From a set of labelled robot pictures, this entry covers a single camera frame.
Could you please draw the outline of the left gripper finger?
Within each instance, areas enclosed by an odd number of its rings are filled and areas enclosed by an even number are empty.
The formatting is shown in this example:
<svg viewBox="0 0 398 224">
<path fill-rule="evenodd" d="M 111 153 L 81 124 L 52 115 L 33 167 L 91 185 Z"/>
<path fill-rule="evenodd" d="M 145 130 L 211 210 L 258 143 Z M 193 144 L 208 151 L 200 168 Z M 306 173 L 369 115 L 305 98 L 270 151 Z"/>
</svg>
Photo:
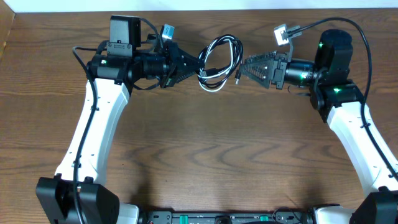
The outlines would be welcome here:
<svg viewBox="0 0 398 224">
<path fill-rule="evenodd" d="M 178 52 L 180 54 L 180 58 L 183 61 L 182 63 L 185 67 L 192 69 L 193 71 L 204 68 L 205 66 L 204 60 L 199 59 L 198 57 L 194 57 L 180 48 L 178 48 Z"/>
<path fill-rule="evenodd" d="M 196 70 L 178 70 L 173 74 L 172 83 L 175 85 L 196 74 Z"/>
</svg>

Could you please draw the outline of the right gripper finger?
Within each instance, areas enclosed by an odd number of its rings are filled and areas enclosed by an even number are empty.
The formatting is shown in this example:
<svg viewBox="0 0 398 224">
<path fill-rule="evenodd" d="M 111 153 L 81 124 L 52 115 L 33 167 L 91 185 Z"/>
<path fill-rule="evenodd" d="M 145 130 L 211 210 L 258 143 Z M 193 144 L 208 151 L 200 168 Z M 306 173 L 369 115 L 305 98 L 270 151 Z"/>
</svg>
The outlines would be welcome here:
<svg viewBox="0 0 398 224">
<path fill-rule="evenodd" d="M 270 65 L 277 55 L 277 51 L 266 52 L 263 54 L 253 54 L 250 55 L 245 61 L 245 64 L 260 63 Z"/>
<path fill-rule="evenodd" d="M 269 88 L 274 70 L 272 62 L 260 61 L 241 64 L 239 71 L 264 88 Z"/>
</svg>

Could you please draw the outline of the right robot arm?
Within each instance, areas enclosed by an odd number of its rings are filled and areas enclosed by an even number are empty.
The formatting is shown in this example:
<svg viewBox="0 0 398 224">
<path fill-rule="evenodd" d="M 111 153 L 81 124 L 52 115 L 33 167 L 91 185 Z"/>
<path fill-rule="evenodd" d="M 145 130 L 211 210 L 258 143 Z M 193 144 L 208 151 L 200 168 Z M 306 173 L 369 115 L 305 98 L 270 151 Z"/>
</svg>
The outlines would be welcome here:
<svg viewBox="0 0 398 224">
<path fill-rule="evenodd" d="M 285 83 L 307 87 L 313 108 L 338 136 L 360 179 L 365 199 L 358 208 L 313 207 L 300 223 L 397 223 L 397 159 L 378 132 L 364 95 L 348 78 L 351 42 L 347 32 L 329 29 L 321 34 L 314 61 L 274 51 L 248 57 L 238 71 L 265 88 L 281 89 Z"/>
</svg>

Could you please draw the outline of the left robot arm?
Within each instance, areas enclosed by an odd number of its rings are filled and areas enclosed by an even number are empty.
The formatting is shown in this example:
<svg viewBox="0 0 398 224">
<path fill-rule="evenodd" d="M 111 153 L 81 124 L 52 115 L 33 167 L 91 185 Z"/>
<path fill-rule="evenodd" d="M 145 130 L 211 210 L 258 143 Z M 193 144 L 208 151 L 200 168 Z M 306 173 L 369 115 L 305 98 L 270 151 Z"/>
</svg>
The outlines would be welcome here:
<svg viewBox="0 0 398 224">
<path fill-rule="evenodd" d="M 203 62 L 172 40 L 174 27 L 154 30 L 144 42 L 144 18 L 113 15 L 109 39 L 82 63 L 87 77 L 80 119 L 52 178 L 39 179 L 36 196 L 50 223 L 141 223 L 139 207 L 123 203 L 105 186 L 114 133 L 137 81 L 168 88 L 194 75 Z"/>
</svg>

